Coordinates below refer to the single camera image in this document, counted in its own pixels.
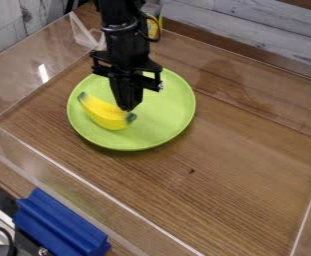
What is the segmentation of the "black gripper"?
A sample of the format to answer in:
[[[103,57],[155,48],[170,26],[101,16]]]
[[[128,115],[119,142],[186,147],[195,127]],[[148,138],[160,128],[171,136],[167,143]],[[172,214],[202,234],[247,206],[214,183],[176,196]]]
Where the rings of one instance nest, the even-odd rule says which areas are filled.
[[[93,50],[93,73],[109,79],[116,104],[132,110],[143,101],[143,90],[159,91],[161,66],[149,58],[149,36],[143,24],[104,25],[105,50]]]

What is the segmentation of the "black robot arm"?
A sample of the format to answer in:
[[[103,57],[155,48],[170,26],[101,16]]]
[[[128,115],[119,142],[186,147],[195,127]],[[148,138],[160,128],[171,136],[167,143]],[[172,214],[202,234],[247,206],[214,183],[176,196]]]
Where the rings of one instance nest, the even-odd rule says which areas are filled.
[[[149,58],[149,43],[144,12],[145,0],[96,0],[101,14],[105,50],[92,50],[92,73],[108,78],[117,107],[131,111],[143,101],[143,90],[159,92],[163,67]]]

